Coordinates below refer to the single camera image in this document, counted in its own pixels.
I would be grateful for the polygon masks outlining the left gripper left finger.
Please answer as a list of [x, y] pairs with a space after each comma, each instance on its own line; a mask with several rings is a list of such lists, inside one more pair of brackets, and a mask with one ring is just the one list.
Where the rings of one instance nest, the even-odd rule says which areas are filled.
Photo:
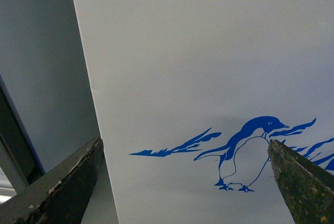
[[104, 156], [97, 137], [1, 204], [1, 223], [81, 223]]

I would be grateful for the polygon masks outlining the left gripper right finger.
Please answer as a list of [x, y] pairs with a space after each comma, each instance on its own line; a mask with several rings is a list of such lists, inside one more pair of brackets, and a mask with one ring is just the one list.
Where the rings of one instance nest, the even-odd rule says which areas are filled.
[[268, 155], [276, 184], [295, 223], [333, 223], [333, 175], [278, 140]]

